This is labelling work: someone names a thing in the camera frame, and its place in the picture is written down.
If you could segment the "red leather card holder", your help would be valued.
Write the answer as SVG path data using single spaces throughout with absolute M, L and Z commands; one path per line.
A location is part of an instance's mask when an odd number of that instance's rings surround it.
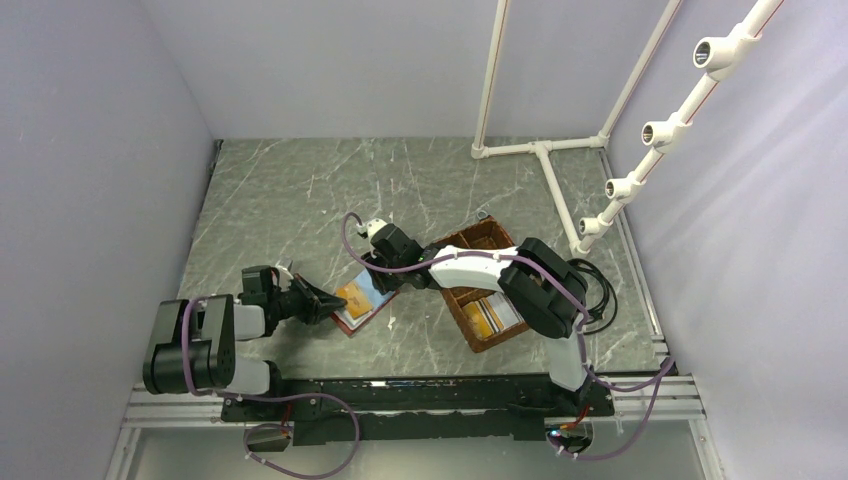
M 398 291 L 382 293 L 369 272 L 362 270 L 334 294 L 345 300 L 346 305 L 334 311 L 331 318 L 345 335 L 352 337 L 396 297 Z

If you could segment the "orange credit card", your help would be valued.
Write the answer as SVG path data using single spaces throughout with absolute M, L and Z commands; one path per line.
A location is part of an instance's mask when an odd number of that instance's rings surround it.
M 368 290 L 356 282 L 349 282 L 341 286 L 336 290 L 335 295 L 345 301 L 345 305 L 340 308 L 339 313 L 343 316 L 349 316 L 353 320 L 368 315 L 373 309 Z

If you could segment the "white card stack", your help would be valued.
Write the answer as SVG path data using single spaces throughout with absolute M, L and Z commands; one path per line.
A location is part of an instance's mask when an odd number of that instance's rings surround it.
M 510 301 L 502 293 L 493 293 L 461 308 L 474 335 L 488 339 L 524 324 Z

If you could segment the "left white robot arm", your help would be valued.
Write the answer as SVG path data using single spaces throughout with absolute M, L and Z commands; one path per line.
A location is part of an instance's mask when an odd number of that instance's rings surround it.
M 317 324 L 347 301 L 285 266 L 248 267 L 241 278 L 237 295 L 160 303 L 142 366 L 148 393 L 248 398 L 248 407 L 264 420 L 285 411 L 288 394 L 279 368 L 239 355 L 237 344 L 271 336 L 284 320 Z

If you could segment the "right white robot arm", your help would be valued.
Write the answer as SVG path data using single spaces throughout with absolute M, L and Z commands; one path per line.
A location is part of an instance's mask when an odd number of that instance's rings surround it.
M 588 404 L 589 367 L 582 343 L 589 319 L 588 284 L 546 243 L 528 237 L 518 246 L 495 250 L 423 247 L 393 223 L 354 221 L 357 234 L 370 245 L 360 263 L 383 289 L 474 288 L 503 295 L 530 329 L 545 338 L 555 409 L 574 415 Z

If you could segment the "brown woven basket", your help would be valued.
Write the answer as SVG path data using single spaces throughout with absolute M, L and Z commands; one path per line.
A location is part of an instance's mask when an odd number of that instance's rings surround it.
M 464 249 L 482 250 L 502 249 L 514 245 L 514 241 L 507 231 L 492 216 L 486 221 L 477 221 L 462 230 L 444 236 L 436 240 L 435 243 L 437 245 L 451 245 Z M 523 320 L 523 325 L 513 327 L 502 334 L 488 339 L 481 340 L 474 335 L 467 322 L 467 317 L 463 314 L 461 308 L 470 302 L 482 299 L 493 293 L 496 292 L 470 287 L 457 287 L 441 291 L 446 306 L 463 334 L 469 348 L 474 353 L 486 351 L 529 330 L 529 326 Z

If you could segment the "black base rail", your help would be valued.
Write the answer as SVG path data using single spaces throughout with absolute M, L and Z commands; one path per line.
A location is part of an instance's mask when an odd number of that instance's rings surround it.
M 297 446 L 349 440 L 509 437 L 541 441 L 545 429 L 615 413 L 610 391 L 590 383 L 580 393 L 548 375 L 282 380 L 278 395 L 227 400 L 226 423 L 286 423 Z

